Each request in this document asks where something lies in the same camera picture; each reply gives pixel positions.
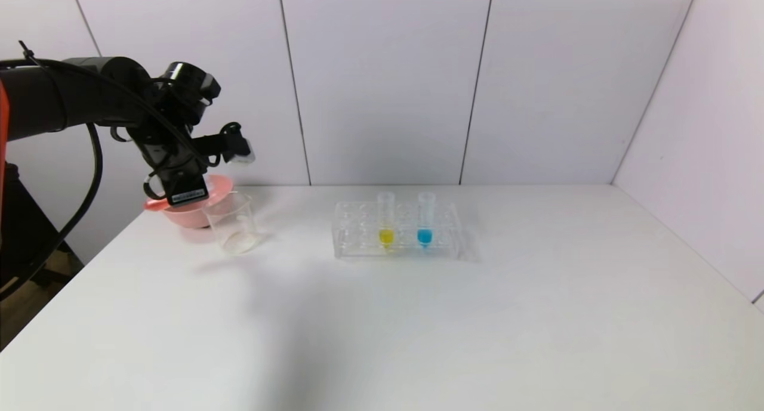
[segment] yellow liquid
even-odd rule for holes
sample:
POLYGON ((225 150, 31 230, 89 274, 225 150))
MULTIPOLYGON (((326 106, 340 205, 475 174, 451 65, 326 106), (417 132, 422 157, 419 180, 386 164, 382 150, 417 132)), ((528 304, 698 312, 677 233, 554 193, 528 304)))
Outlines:
POLYGON ((380 229, 380 243, 385 248, 389 248, 391 243, 395 240, 395 231, 392 229, 380 229))

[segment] floor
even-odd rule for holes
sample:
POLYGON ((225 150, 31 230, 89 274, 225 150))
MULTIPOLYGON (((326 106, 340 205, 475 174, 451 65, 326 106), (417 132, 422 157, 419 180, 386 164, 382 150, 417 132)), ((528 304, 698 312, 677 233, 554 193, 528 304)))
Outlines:
MULTIPOLYGON (((71 275, 76 265, 73 257, 57 251, 48 260, 47 269, 71 275)), ((16 293, 0 302, 0 351, 40 313, 60 289, 63 289, 63 285, 58 283, 40 287, 28 281, 16 293)))

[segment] white table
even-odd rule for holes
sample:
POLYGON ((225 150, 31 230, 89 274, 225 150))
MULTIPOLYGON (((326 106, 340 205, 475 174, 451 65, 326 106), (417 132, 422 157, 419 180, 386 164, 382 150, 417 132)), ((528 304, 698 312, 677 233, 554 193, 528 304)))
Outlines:
POLYGON ((764 315, 617 188, 436 187, 466 261, 338 261, 334 203, 380 189, 244 188, 270 237, 233 258, 143 213, 0 354, 0 409, 764 409, 764 315))

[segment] test tube with yellow liquid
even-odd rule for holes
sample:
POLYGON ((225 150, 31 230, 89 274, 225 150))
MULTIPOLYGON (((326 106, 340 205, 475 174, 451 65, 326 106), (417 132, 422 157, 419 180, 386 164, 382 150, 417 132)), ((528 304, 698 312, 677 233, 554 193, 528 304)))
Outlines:
POLYGON ((395 194, 392 191, 382 191, 377 195, 380 243, 390 248, 395 242, 395 194))

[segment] robotic arm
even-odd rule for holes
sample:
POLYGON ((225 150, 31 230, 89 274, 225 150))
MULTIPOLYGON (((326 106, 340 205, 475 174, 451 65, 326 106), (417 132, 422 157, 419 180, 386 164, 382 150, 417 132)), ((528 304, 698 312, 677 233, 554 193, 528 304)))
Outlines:
POLYGON ((0 85, 9 104, 8 140, 61 131, 80 123, 125 128, 159 177, 170 205, 208 197, 202 175, 227 163, 254 161, 241 126, 232 122, 219 134, 191 138, 205 109, 220 94, 215 78, 189 63, 174 62, 152 79, 125 57, 12 60, 0 62, 0 85), (39 63, 41 66, 29 66, 39 63))

